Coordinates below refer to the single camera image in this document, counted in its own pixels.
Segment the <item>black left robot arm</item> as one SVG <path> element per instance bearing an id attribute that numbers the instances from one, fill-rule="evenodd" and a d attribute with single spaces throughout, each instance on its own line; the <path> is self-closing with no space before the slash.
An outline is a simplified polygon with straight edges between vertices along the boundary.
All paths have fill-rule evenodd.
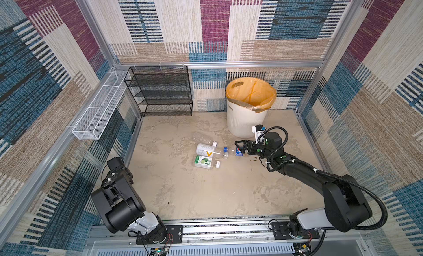
<path id="1" fill-rule="evenodd" d="M 168 231 L 161 218 L 148 212 L 134 190 L 133 174 L 121 157 L 107 161 L 110 171 L 101 186 L 91 193 L 91 199 L 106 228 L 112 234 L 127 231 L 138 244 L 161 244 Z"/>

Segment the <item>white plastic trash bin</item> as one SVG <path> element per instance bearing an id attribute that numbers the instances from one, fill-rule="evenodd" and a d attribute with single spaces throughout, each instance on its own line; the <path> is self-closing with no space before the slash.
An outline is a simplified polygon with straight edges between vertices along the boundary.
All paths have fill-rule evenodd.
<path id="1" fill-rule="evenodd" d="M 263 124 L 268 113 L 265 110 L 255 113 L 250 109 L 239 106 L 227 100 L 227 126 L 229 132 L 235 137 L 247 139 L 254 136 L 252 127 Z"/>

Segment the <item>orange bin liner bag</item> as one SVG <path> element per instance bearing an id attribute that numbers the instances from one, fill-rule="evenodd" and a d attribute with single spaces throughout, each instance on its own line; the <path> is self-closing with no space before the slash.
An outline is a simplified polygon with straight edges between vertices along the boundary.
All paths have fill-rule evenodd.
<path id="1" fill-rule="evenodd" d="M 275 103 L 276 89 L 265 80 L 243 77 L 228 84 L 225 96 L 233 104 L 260 113 Z"/>

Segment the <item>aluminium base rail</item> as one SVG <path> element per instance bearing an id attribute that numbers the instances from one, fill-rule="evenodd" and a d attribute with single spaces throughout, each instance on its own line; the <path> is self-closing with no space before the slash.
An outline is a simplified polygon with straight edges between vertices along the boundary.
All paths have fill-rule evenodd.
<path id="1" fill-rule="evenodd" d="M 317 228 L 301 239 L 288 234 L 286 215 L 166 220 L 162 244 L 141 242 L 134 234 L 111 234 L 92 227 L 85 256 L 371 256 L 357 231 L 322 232 Z"/>

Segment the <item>clear bottle blue Pepsi label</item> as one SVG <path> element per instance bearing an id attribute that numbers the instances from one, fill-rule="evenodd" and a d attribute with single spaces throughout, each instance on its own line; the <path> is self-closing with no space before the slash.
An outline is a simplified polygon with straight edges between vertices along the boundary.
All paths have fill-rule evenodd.
<path id="1" fill-rule="evenodd" d="M 224 152 L 226 156 L 238 156 L 242 157 L 243 153 L 240 151 L 240 149 L 237 146 L 230 146 L 230 147 L 224 147 Z"/>

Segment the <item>white bottle yellow V label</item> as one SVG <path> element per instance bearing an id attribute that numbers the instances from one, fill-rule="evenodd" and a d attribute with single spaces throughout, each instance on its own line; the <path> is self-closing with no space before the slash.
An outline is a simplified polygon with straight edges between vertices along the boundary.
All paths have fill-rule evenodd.
<path id="1" fill-rule="evenodd" d="M 221 151 L 212 145 L 199 143 L 196 147 L 196 154 L 207 157 L 221 155 Z"/>

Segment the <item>clear unlabelled plastic bottle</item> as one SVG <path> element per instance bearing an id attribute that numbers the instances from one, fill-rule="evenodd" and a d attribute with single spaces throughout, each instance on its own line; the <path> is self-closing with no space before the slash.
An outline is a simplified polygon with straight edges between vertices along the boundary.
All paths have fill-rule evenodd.
<path id="1" fill-rule="evenodd" d="M 213 147 L 218 146 L 218 142 L 215 141 L 212 137 L 200 132 L 193 132 L 192 140 L 198 144 L 206 144 L 206 145 L 211 145 Z"/>

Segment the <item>bottle with green white label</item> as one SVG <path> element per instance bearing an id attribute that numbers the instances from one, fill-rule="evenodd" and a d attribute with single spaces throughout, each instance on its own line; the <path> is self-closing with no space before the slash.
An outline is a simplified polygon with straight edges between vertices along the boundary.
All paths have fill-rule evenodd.
<path id="1" fill-rule="evenodd" d="M 199 167 L 208 170 L 214 168 L 219 169 L 221 167 L 221 161 L 216 160 L 212 157 L 196 155 L 196 157 L 194 158 L 193 165 L 194 167 Z"/>

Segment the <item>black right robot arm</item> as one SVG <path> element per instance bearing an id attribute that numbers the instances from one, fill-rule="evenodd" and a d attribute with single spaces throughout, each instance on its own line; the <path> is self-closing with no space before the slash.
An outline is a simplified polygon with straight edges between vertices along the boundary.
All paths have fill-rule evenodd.
<path id="1" fill-rule="evenodd" d="M 313 228 L 348 232 L 372 217 L 363 190 L 353 177 L 323 173 L 285 152 L 287 142 L 277 132 L 265 132 L 255 141 L 238 140 L 235 146 L 243 154 L 265 159 L 268 172 L 294 178 L 323 196 L 323 208 L 303 209 L 290 216 L 288 228 L 293 238 L 301 238 Z"/>

